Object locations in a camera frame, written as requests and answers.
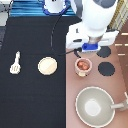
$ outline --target small clay pot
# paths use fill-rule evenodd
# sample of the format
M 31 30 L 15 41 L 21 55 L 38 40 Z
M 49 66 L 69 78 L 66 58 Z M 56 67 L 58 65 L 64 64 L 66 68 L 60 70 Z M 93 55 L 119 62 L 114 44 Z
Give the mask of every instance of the small clay pot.
M 92 62 L 89 59 L 79 58 L 75 62 L 75 72 L 81 76 L 87 76 L 92 69 Z

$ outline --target bowl rim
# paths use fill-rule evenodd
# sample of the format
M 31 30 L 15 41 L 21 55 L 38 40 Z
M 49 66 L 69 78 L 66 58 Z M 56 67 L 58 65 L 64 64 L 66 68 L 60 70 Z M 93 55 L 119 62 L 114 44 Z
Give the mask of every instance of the bowl rim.
M 102 88 L 100 88 L 100 87 L 95 87 L 95 86 L 86 87 L 86 88 L 82 89 L 82 90 L 78 93 L 78 95 L 77 95 L 77 97 L 76 97 L 76 102 L 75 102 L 76 112 L 77 112 L 77 115 L 79 116 L 79 118 L 80 118 L 85 124 L 87 124 L 88 126 L 91 126 L 91 127 L 99 127 L 99 128 L 100 128 L 100 127 L 105 127 L 105 126 L 107 126 L 108 124 L 110 124 L 110 123 L 112 122 L 112 120 L 114 119 L 114 116 L 115 116 L 115 109 L 113 109 L 113 114 L 112 114 L 110 120 L 109 120 L 107 123 L 105 123 L 105 124 L 103 124 L 103 125 L 91 125 L 91 124 L 89 124 L 88 122 L 86 122 L 86 121 L 80 116 L 79 111 L 78 111 L 78 108 L 77 108 L 77 102 L 78 102 L 79 96 L 80 96 L 85 90 L 93 89 L 93 88 L 105 92 L 105 93 L 108 95 L 108 97 L 110 98 L 112 104 L 114 104 L 114 101 L 113 101 L 112 97 L 111 97 L 110 94 L 109 94 L 107 91 L 105 91 L 104 89 L 102 89 Z

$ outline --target terracotta pot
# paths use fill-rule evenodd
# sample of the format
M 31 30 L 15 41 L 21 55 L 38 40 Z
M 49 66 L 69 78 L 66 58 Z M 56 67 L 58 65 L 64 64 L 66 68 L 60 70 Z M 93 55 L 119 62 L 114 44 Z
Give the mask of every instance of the terracotta pot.
M 89 68 L 87 70 L 80 69 L 80 67 L 78 67 L 78 62 L 80 62 L 80 61 L 86 62 L 86 64 L 88 65 Z M 75 72 L 79 76 L 81 76 L 81 77 L 87 76 L 90 73 L 91 69 L 92 69 L 92 62 L 89 59 L 79 58 L 79 59 L 76 60 L 76 62 L 75 62 Z

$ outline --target clay pot rim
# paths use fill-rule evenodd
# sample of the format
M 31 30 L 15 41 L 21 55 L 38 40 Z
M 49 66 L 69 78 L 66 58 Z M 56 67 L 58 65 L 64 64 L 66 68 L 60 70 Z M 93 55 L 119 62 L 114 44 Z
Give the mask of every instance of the clay pot rim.
M 81 61 L 81 60 L 85 60 L 87 63 L 88 63 L 88 65 L 89 65 L 89 69 L 88 70 L 81 70 L 81 69 L 79 69 L 78 68 L 78 66 L 77 66 L 77 63 L 79 62 L 79 61 Z M 85 58 L 79 58 L 79 59 L 77 59 L 76 60 L 76 62 L 75 62 L 75 67 L 76 67 L 76 69 L 78 70 L 78 71 L 80 71 L 80 72 L 89 72 L 91 69 L 92 69 L 92 62 L 89 60 L 89 59 L 85 59 Z

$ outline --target ceramic bowl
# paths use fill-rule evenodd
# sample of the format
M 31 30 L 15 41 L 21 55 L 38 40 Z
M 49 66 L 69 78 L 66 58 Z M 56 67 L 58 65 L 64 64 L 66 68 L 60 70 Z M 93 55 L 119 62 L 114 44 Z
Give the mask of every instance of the ceramic bowl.
M 76 98 L 76 112 L 87 125 L 100 128 L 108 125 L 114 118 L 115 110 L 111 96 L 99 87 L 87 87 Z
M 86 62 L 89 66 L 88 70 L 81 70 L 78 67 L 78 62 L 79 61 Z M 81 76 L 81 77 L 87 76 L 90 73 L 91 69 L 92 69 L 92 62 L 89 59 L 79 58 L 79 59 L 76 60 L 76 62 L 75 62 L 75 72 L 78 74 L 78 76 Z

